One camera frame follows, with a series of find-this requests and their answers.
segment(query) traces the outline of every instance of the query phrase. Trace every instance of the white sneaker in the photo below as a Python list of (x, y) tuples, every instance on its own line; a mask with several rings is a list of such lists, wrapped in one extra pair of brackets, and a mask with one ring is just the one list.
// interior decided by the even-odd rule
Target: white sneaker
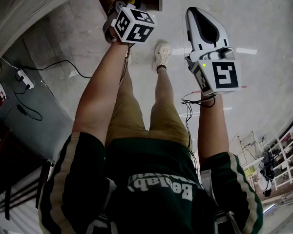
[(159, 65), (165, 65), (167, 67), (170, 57), (170, 44), (168, 42), (160, 42), (155, 47), (155, 58), (153, 63), (153, 71), (157, 73), (156, 69)]

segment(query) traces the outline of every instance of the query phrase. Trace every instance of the white shelving unit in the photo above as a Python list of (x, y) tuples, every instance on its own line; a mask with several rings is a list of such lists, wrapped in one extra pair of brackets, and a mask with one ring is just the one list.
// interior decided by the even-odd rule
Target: white shelving unit
[[(282, 145), (282, 141), (288, 136), (288, 134), (292, 135), (291, 134), (292, 132), (293, 132), (293, 125), (281, 138), (279, 138), (276, 135), (276, 140), (273, 143), (275, 143), (276, 141), (277, 143), (271, 148), (269, 145), (269, 148), (268, 148), (271, 154), (274, 149), (278, 148), (280, 150), (280, 153), (277, 156), (275, 156), (276, 160), (279, 156), (281, 156), (281, 158), (284, 159), (284, 161), (282, 161), (279, 165), (273, 168), (274, 170), (277, 170), (280, 168), (285, 169), (281, 174), (275, 176), (273, 179), (273, 183), (275, 185), (276, 190), (278, 187), (283, 186), (287, 183), (291, 183), (291, 184), (293, 183), (293, 174), (291, 174), (291, 171), (293, 173), (293, 165), (290, 166), (291, 160), (293, 159), (293, 154), (287, 157), (287, 153), (291, 150), (291, 146), (293, 145), (293, 139), (286, 147), (283, 147)], [(280, 181), (280, 178), (283, 178), (284, 176), (286, 176), (286, 178), (283, 181)]]

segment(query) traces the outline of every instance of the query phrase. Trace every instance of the sleeve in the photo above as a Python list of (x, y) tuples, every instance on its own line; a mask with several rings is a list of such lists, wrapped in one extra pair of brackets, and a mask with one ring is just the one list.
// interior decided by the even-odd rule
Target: sleeve
[(210, 172), (212, 197), (218, 207), (233, 213), (243, 234), (260, 233), (263, 225), (263, 208), (259, 197), (245, 178), (238, 157), (220, 153), (208, 158), (200, 173)]
[(68, 138), (40, 197), (44, 233), (86, 233), (109, 190), (104, 163), (105, 149), (97, 138), (87, 133)]

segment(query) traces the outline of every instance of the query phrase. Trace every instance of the person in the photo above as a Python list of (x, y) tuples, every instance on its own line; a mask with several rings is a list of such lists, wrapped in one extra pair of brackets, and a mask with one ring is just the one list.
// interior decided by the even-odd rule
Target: person
[(226, 230), (215, 227), (217, 215), (225, 213), (236, 233), (259, 233), (262, 205), (229, 153), (222, 96), (200, 109), (199, 162), (201, 172), (211, 170), (213, 201), (199, 184), (189, 136), (174, 107), (170, 45), (155, 48), (149, 130), (128, 71), (120, 84), (127, 51), (126, 43), (112, 43), (81, 97), (72, 134), (40, 198), (42, 231), (214, 233)]

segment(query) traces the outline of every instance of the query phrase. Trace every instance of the shorts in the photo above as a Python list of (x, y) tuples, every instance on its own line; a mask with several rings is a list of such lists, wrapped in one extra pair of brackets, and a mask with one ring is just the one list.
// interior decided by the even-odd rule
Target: shorts
[(117, 138), (154, 138), (189, 144), (188, 132), (173, 103), (155, 103), (151, 111), (150, 130), (145, 129), (138, 101), (119, 93), (107, 131), (105, 146)]

